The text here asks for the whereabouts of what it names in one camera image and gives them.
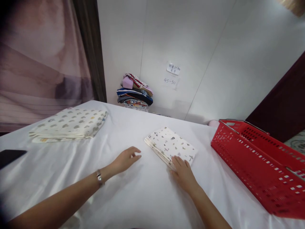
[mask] white table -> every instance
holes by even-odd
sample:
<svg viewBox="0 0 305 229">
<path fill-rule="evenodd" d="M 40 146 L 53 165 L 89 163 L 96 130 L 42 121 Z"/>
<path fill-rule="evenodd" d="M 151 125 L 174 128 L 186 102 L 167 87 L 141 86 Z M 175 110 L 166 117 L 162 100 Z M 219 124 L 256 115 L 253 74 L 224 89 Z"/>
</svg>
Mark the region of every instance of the white table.
<svg viewBox="0 0 305 229">
<path fill-rule="evenodd" d="M 232 228 L 305 228 L 304 220 L 269 215 L 211 148 L 216 129 L 192 122 L 90 101 L 80 108 L 107 110 L 93 139 L 31 143 L 36 124 L 0 137 L 0 150 L 28 152 L 0 171 L 0 195 L 10 219 L 108 165 L 124 149 L 136 146 L 142 158 L 96 192 L 66 225 L 69 228 L 200 228 L 191 199 L 144 143 L 151 132 L 168 126 L 199 152 L 192 164 L 198 183 Z"/>
</svg>

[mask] basket handle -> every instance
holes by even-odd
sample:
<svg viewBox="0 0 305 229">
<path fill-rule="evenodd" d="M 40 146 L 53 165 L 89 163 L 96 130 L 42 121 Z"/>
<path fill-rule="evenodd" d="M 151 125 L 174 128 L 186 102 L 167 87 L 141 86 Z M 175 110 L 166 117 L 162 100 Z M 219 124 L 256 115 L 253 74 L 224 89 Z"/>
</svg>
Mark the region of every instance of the basket handle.
<svg viewBox="0 0 305 229">
<path fill-rule="evenodd" d="M 255 128 L 257 128 L 257 129 L 259 129 L 260 131 L 262 131 L 262 132 L 264 132 L 265 134 L 268 134 L 268 135 L 270 135 L 268 132 L 266 132 L 266 131 L 264 131 L 264 130 L 262 130 L 261 128 L 258 128 L 257 126 L 255 126 L 255 125 L 253 125 L 253 124 L 251 124 L 251 123 L 249 123 L 249 122 L 247 122 L 246 120 L 238 120 L 238 119 L 223 119 L 223 120 L 233 120 L 233 121 L 242 121 L 242 122 L 245 122 L 245 123 L 248 123 L 249 125 L 251 125 L 251 126 L 253 126 L 253 127 L 255 127 Z"/>
<path fill-rule="evenodd" d="M 266 132 L 266 131 L 264 131 L 264 130 L 258 128 L 258 127 L 256 127 L 255 125 L 252 125 L 251 123 L 249 123 L 249 122 L 247 122 L 247 121 L 245 121 L 245 120 L 237 120 L 237 119 L 223 119 L 223 120 L 228 120 L 228 121 L 230 121 L 230 120 L 232 120 L 232 121 L 242 121 L 242 122 L 248 123 L 249 125 L 251 125 L 251 126 L 253 126 L 253 127 L 257 128 L 257 129 L 259 129 L 260 131 L 262 131 L 262 132 L 264 132 L 264 133 L 270 135 L 268 132 Z M 234 132 L 236 132 L 237 134 L 239 134 L 238 131 L 234 130 L 232 127 L 230 127 L 229 125 L 227 125 L 227 124 L 224 123 L 223 121 L 221 121 L 221 120 L 219 120 L 219 121 L 220 121 L 221 123 L 223 123 L 224 125 L 226 125 L 227 127 L 229 127 L 229 128 L 230 128 L 231 130 L 233 130 Z M 301 180 L 305 181 L 305 179 L 304 179 L 303 177 L 301 177 L 300 175 L 298 175 L 296 172 L 292 171 L 289 167 L 285 166 L 285 168 L 286 168 L 289 172 L 291 172 L 292 174 L 294 174 L 295 176 L 297 176 L 298 178 L 300 178 Z"/>
<path fill-rule="evenodd" d="M 292 171 L 290 168 L 285 167 L 289 172 L 293 173 L 295 176 L 297 176 L 298 178 L 300 178 L 301 180 L 305 181 L 305 179 L 303 177 L 301 177 L 300 175 L 298 175 L 296 172 Z"/>
</svg>

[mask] wrist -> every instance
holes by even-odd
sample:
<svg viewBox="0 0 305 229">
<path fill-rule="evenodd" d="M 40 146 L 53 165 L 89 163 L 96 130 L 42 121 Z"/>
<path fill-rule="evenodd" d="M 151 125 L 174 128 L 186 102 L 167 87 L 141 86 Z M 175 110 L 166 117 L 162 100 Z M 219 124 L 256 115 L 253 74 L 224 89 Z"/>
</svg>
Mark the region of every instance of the wrist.
<svg viewBox="0 0 305 229">
<path fill-rule="evenodd" d="M 204 190 L 200 187 L 199 184 L 194 186 L 188 193 L 192 199 L 197 198 L 198 196 L 202 196 L 205 194 Z"/>
<path fill-rule="evenodd" d="M 115 175 L 110 165 L 100 169 L 99 172 L 101 173 L 103 183 L 105 183 L 107 180 L 109 180 L 111 177 Z"/>
</svg>

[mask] dark wooden door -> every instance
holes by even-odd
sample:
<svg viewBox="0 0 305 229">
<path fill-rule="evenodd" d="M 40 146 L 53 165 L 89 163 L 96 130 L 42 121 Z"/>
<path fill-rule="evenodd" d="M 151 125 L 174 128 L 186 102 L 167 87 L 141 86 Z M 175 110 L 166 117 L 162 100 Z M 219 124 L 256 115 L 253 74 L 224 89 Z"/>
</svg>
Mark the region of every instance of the dark wooden door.
<svg viewBox="0 0 305 229">
<path fill-rule="evenodd" d="M 305 129 L 305 52 L 246 120 L 281 142 Z"/>
</svg>

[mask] stack of clothes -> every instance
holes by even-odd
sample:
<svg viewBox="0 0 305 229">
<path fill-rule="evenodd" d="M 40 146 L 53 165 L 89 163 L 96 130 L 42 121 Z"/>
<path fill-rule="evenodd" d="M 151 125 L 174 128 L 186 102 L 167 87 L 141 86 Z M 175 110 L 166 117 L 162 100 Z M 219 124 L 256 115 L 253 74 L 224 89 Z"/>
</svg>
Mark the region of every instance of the stack of clothes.
<svg viewBox="0 0 305 229">
<path fill-rule="evenodd" d="M 133 74 L 126 73 L 121 83 L 122 88 L 117 90 L 118 102 L 125 107 L 146 111 L 153 104 L 153 91 Z"/>
</svg>

